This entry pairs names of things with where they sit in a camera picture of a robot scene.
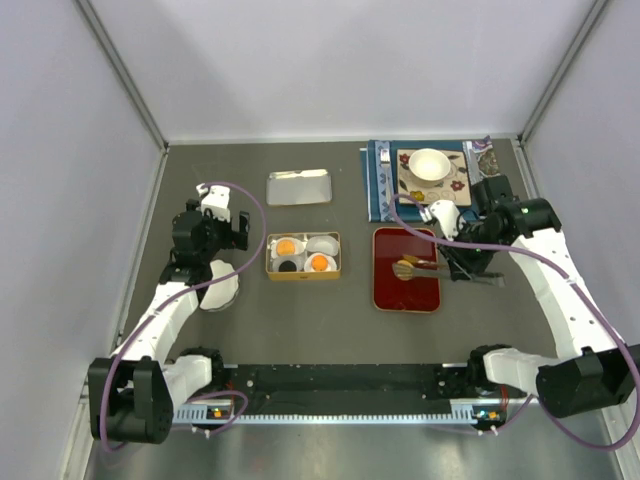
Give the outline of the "metal tongs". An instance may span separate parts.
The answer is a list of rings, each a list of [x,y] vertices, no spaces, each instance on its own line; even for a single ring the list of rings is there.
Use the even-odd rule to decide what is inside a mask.
[[[434,278],[452,282],[466,281],[499,288],[505,286],[505,278],[501,273],[484,272],[473,274],[458,268],[450,269],[447,264],[420,259],[416,256],[413,257],[415,258],[415,267],[412,269],[398,265],[397,261],[392,264],[393,274],[399,280],[409,281],[417,278]]]

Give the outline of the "orange cookie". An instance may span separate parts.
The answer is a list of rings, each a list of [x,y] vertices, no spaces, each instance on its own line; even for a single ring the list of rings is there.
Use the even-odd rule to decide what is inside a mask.
[[[315,254],[310,258],[310,268],[313,271],[327,271],[331,268],[329,258],[324,254]]]
[[[398,265],[402,265],[404,268],[412,269],[415,267],[415,258],[413,256],[405,255],[401,260],[397,261]]]
[[[278,256],[295,255],[296,249],[296,243],[291,239],[280,239],[276,244],[276,253]]]

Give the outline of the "black cookie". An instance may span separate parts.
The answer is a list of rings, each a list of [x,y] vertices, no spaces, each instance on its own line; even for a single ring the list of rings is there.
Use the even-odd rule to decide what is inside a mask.
[[[283,260],[278,266],[279,272],[297,272],[297,264],[293,260]]]

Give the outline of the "silver tin lid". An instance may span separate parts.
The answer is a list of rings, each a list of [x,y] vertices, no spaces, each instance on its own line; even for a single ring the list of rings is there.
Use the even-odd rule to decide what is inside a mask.
[[[331,175],[326,169],[271,172],[267,178],[269,206],[325,204],[332,197]]]

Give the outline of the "gold cookie tin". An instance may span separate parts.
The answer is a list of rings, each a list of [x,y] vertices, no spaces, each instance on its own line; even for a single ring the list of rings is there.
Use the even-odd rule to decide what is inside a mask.
[[[310,273],[300,271],[293,273],[276,273],[271,271],[272,260],[270,246],[271,243],[279,237],[294,237],[301,240],[306,246],[307,241],[312,236],[318,235],[330,235],[335,237],[340,243],[340,251],[336,256],[332,256],[337,263],[337,270],[333,272],[326,273]],[[305,251],[300,254],[306,259],[313,253]],[[342,246],[341,246],[341,237],[338,232],[294,232],[294,233],[274,233],[267,236],[266,240],[266,252],[265,252],[265,271],[267,276],[272,281],[311,281],[311,280],[337,280],[340,278],[342,273]]]

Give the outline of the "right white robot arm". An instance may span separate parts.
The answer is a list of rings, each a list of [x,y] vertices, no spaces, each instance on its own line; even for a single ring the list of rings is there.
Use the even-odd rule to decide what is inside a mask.
[[[561,223],[542,198],[521,200],[508,179],[488,178],[474,185],[480,217],[466,222],[451,200],[439,200],[429,211],[444,237],[458,247],[441,247],[455,280],[487,280],[493,259],[488,244],[509,247],[509,255],[527,279],[550,326],[556,354],[525,354],[496,345],[479,347],[477,364],[467,370],[469,388],[487,396],[502,384],[539,398],[555,418],[619,405],[635,382],[611,336],[578,296],[584,285],[568,252]]]

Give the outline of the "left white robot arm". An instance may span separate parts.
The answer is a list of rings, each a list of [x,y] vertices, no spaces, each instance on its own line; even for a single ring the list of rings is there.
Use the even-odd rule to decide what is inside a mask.
[[[196,392],[216,396],[227,374],[217,351],[185,350],[166,359],[187,320],[197,311],[219,311],[239,293],[234,267],[216,255],[247,250],[250,216],[239,227],[216,218],[211,209],[190,207],[172,221],[173,246],[154,297],[129,336],[87,373],[92,436],[113,442],[159,444],[169,434],[177,410]]]

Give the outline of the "red lacquer tray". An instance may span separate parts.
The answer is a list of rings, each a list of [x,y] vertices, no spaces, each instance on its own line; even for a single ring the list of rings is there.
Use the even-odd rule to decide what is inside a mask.
[[[378,228],[373,234],[373,302],[382,311],[433,313],[441,305],[437,278],[401,280],[392,266],[404,262],[404,255],[436,263],[434,244],[400,227]]]

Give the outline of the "white scalloped dish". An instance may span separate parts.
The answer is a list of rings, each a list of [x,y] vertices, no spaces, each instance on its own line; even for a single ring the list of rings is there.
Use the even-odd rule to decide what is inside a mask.
[[[239,278],[230,263],[214,260],[210,264],[212,278],[225,277],[228,279],[209,286],[200,302],[203,311],[220,311],[229,307],[239,291]]]

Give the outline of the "floral square plate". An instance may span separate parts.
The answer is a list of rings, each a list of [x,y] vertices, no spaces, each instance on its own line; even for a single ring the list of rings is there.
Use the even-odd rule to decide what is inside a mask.
[[[461,151],[436,149],[448,157],[451,170],[443,180],[428,182],[415,177],[409,170],[409,157],[416,150],[419,149],[397,151],[395,174],[397,192],[410,195],[423,205],[429,205],[438,200],[451,200],[456,206],[469,207],[471,183],[465,154]]]

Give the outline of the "white paper cup back-left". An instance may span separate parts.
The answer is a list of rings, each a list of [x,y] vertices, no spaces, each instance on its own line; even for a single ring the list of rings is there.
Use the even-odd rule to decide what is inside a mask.
[[[296,249],[296,254],[295,254],[295,255],[300,255],[300,254],[302,254],[302,253],[305,251],[305,245],[304,245],[304,243],[303,243],[301,240],[299,240],[299,239],[297,239],[297,238],[294,238],[294,237],[279,237],[279,238],[276,238],[276,239],[271,243],[271,246],[270,246],[271,257],[272,257],[273,259],[275,259],[276,257],[278,257],[278,255],[277,255],[277,253],[276,253],[276,244],[278,243],[278,241],[279,241],[280,239],[291,239],[291,240],[294,240],[294,241],[295,241],[295,243],[296,243],[296,247],[297,247],[297,249]]]

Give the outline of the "white paper cup front-left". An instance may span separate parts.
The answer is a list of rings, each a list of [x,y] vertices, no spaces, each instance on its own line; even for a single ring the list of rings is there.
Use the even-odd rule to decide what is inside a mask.
[[[293,260],[297,264],[297,267],[298,267],[297,272],[304,270],[305,257],[303,255],[289,255],[289,256],[278,256],[275,259],[273,259],[271,271],[276,273],[293,273],[293,272],[278,271],[278,266],[283,260]]]

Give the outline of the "patterned colourful cloth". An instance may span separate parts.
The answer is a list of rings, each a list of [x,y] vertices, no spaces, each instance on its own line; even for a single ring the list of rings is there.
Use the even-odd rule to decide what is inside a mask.
[[[472,185],[501,174],[494,144],[490,136],[462,143]]]

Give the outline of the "white bowl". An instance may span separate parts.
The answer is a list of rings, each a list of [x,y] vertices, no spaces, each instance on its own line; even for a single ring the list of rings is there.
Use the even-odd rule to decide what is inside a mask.
[[[408,166],[415,177],[428,182],[443,180],[451,170],[448,157],[430,148],[414,151],[409,157]]]

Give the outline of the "white paper cup front-right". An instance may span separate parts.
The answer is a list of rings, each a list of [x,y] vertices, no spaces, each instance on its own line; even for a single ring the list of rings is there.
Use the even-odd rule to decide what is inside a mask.
[[[304,271],[310,273],[326,273],[337,270],[337,263],[332,256],[316,252],[311,254],[304,263]]]

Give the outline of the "white paper cup back-right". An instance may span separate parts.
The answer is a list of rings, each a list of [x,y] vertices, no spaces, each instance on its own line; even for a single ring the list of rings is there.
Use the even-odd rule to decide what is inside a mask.
[[[312,236],[307,241],[305,249],[310,253],[336,256],[340,251],[340,243],[335,237],[330,235]]]

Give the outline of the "blue cloth napkin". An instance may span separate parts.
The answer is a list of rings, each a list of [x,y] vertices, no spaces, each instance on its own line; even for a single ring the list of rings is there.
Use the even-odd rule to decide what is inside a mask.
[[[398,193],[396,187],[396,154],[399,149],[422,149],[434,148],[439,150],[463,150],[462,140],[394,140],[381,141],[371,140],[367,147],[360,151],[360,160],[363,170],[363,178],[366,185],[366,194],[368,201],[368,219],[373,223],[390,222],[392,220],[389,214],[385,198],[385,184],[383,172],[380,165],[379,149],[381,147],[389,148],[391,155],[391,173],[392,173],[392,194]],[[472,195],[471,205],[469,207],[457,208],[463,214],[463,219],[471,221],[477,218],[477,208],[475,207]]]

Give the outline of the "silver fork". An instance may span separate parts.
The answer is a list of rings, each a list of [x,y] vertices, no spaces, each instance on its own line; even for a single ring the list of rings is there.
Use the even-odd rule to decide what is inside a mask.
[[[391,173],[391,155],[389,148],[381,147],[379,149],[380,165],[383,172],[385,184],[385,198],[387,207],[391,206],[392,201],[392,173]]]

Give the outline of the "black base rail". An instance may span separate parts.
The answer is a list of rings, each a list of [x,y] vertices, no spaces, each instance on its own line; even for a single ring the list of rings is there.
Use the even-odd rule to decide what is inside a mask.
[[[214,384],[245,393],[248,415],[444,414],[475,396],[464,367],[440,364],[244,364]]]

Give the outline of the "left aluminium frame post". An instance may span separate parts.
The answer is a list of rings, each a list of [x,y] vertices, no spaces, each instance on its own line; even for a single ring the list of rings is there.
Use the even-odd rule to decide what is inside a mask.
[[[161,132],[158,123],[151,113],[151,110],[144,100],[129,68],[120,55],[93,3],[88,0],[73,0],[72,3],[79,10],[79,13],[82,15],[89,30],[98,42],[106,57],[107,63],[113,70],[118,82],[124,90],[147,133],[156,146],[162,152],[166,152],[169,148],[169,142]]]

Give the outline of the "aluminium frame post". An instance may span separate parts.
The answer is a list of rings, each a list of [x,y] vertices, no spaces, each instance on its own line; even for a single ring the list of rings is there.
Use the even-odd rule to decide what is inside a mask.
[[[610,0],[596,0],[591,2],[586,16],[581,21],[578,30],[563,53],[549,81],[546,83],[542,94],[535,103],[535,106],[525,122],[522,131],[518,134],[518,141],[521,145],[525,145],[532,138],[539,123],[556,96],[557,91],[568,75],[569,70],[578,59],[585,44],[589,40],[598,23],[601,21],[601,18],[609,8],[610,4]]]
[[[73,0],[72,3],[79,10],[79,13],[82,15],[89,30],[98,42],[106,57],[107,63],[113,70],[118,82],[124,90],[147,133],[156,146],[162,152],[166,152],[169,148],[169,142],[161,132],[158,123],[151,113],[151,110],[144,100],[129,68],[120,55],[93,3],[88,0]]]

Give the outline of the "right aluminium frame post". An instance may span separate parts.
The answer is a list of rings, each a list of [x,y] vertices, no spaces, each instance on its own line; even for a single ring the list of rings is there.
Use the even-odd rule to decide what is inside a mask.
[[[610,0],[596,0],[591,2],[586,16],[581,21],[578,30],[563,53],[549,81],[546,83],[542,94],[535,103],[535,106],[525,122],[522,131],[518,134],[518,141],[521,145],[525,145],[532,138],[539,123],[556,96],[557,91],[568,75],[569,70],[578,59],[585,44],[589,40],[598,23],[601,21],[601,18],[609,8],[610,4]]]

